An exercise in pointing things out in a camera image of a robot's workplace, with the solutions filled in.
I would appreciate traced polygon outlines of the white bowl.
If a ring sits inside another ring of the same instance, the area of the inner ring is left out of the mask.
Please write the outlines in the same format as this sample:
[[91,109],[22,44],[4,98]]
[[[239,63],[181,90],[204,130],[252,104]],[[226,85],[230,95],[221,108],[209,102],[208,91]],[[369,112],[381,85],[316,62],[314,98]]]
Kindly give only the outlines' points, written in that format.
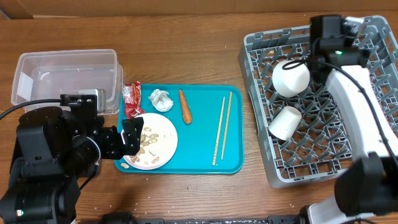
[[304,91],[310,82],[310,72],[306,65],[284,70],[282,67],[290,60],[279,62],[272,72],[272,84],[276,92],[284,97],[293,97]]

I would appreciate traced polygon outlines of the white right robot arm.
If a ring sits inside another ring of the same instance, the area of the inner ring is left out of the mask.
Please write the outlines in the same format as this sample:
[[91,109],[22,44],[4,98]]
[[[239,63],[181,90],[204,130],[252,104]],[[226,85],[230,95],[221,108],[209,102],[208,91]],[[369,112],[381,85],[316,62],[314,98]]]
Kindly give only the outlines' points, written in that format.
[[333,97],[348,133],[353,165],[334,194],[307,208],[309,223],[349,223],[397,211],[397,136],[371,87],[369,50],[353,45],[364,20],[340,15],[310,19],[308,68]]

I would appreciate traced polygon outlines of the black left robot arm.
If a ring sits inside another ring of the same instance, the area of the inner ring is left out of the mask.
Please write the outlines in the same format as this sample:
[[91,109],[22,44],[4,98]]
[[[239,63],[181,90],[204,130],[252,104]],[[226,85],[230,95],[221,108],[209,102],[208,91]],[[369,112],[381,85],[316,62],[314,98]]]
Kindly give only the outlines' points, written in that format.
[[123,132],[105,128],[95,109],[32,110],[19,119],[9,188],[1,199],[4,223],[72,223],[78,179],[100,159],[139,152],[142,118],[124,119]]

